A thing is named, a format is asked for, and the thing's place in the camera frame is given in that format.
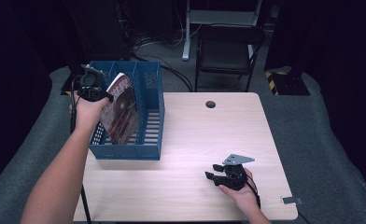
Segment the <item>black chair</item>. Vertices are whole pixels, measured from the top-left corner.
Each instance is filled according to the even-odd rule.
[[[264,32],[256,26],[210,24],[201,29],[198,34],[194,91],[197,91],[201,72],[239,75],[239,78],[248,75],[245,88],[248,91],[264,38]]]

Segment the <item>magazine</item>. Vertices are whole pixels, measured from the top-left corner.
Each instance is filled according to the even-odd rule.
[[[113,144],[127,144],[138,127],[133,84],[119,73],[106,91],[114,96],[114,100],[104,108],[101,123]]]

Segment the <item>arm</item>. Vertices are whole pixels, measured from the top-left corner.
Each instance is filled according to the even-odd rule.
[[[21,223],[69,223],[75,214],[92,131],[107,98],[77,102],[76,129],[38,179],[25,205]]]
[[[247,175],[252,177],[252,173],[248,171],[247,168],[245,168],[245,171]],[[234,200],[236,206],[244,213],[249,223],[252,224],[271,223],[259,209],[256,202],[256,196],[254,195],[253,191],[249,188],[249,186],[245,185],[242,189],[238,191],[229,189],[223,185],[220,185],[218,187],[223,193],[230,196]]]

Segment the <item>table hole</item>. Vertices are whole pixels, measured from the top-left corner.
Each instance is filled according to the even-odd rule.
[[[208,108],[215,108],[215,106],[216,106],[216,103],[215,102],[213,102],[213,101],[208,101],[208,102],[206,102],[206,107],[208,107]]]

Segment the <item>hand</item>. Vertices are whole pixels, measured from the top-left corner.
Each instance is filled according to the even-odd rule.
[[[92,132],[101,117],[102,109],[107,105],[108,98],[97,102],[89,102],[74,92],[76,102],[76,129],[85,132]]]
[[[245,172],[253,179],[253,174],[247,168],[245,168]],[[252,188],[255,188],[254,183],[251,181],[248,181],[248,183]],[[235,205],[245,214],[249,223],[270,223],[259,209],[256,196],[248,185],[245,185],[240,190],[229,189],[224,185],[219,185],[218,188],[234,200]]]
[[[245,168],[245,172],[248,176],[250,176],[250,178],[253,179],[253,174],[247,168]],[[240,190],[229,189],[224,185],[220,185],[219,189],[226,195],[230,196],[234,200],[236,206],[241,209],[241,211],[246,211],[252,207],[259,208],[256,202],[256,196],[248,185],[245,185]]]

